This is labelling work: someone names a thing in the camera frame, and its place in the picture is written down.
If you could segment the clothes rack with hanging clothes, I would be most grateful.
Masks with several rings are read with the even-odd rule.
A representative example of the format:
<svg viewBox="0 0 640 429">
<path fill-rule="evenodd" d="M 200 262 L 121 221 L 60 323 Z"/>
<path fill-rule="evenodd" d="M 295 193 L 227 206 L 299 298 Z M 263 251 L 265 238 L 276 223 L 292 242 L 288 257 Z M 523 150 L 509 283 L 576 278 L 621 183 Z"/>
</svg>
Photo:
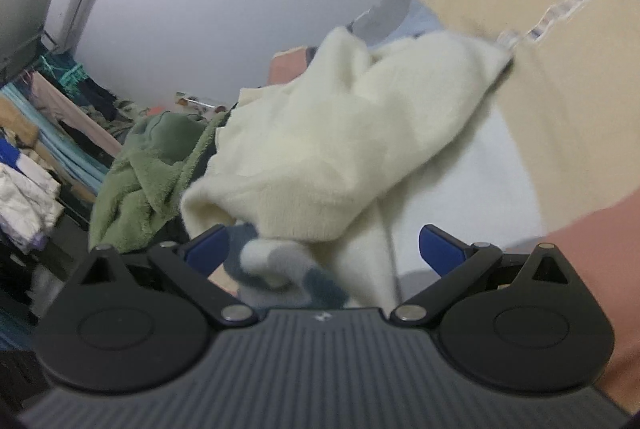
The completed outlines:
<svg viewBox="0 0 640 429">
<path fill-rule="evenodd" d="M 1 164 L 28 176 L 61 212 L 30 212 L 27 239 L 1 227 L 1 348 L 27 350 L 39 319 L 87 253 L 91 209 L 145 109 L 89 77 L 68 54 L 41 53 L 1 79 Z"/>
</svg>

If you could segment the green fleece garment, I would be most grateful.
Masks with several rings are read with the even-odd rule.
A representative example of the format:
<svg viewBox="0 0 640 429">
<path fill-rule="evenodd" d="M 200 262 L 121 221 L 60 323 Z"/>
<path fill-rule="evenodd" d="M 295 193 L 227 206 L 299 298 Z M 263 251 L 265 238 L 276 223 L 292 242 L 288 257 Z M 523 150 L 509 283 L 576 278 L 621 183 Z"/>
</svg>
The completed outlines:
<svg viewBox="0 0 640 429">
<path fill-rule="evenodd" d="M 163 111 L 139 120 L 96 196 L 89 247 L 129 253 L 157 238 L 178 217 L 181 196 L 215 152 L 216 129 L 228 116 L 221 111 L 206 120 Z"/>
</svg>

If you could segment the patchwork checkered bed sheet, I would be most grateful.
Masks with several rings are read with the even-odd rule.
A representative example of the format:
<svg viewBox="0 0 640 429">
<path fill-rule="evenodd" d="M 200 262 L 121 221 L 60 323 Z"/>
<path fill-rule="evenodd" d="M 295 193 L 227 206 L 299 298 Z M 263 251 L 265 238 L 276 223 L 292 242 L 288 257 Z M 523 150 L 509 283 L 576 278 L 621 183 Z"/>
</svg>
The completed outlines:
<svg viewBox="0 0 640 429">
<path fill-rule="evenodd" d="M 601 388 L 639 407 L 639 0 L 416 0 L 458 31 L 530 30 L 457 141 L 401 182 L 336 260 L 360 305 L 438 276 L 433 222 L 516 250 L 556 241 L 611 319 Z"/>
</svg>

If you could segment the white wall air conditioner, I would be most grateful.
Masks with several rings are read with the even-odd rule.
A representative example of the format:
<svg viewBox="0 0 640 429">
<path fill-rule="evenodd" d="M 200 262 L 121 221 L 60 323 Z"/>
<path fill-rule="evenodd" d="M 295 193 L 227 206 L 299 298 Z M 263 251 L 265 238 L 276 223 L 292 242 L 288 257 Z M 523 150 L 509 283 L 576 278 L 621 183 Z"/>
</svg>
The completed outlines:
<svg viewBox="0 0 640 429">
<path fill-rule="evenodd" d="M 51 0 L 41 42 L 50 52 L 73 48 L 81 34 L 94 0 Z"/>
</svg>

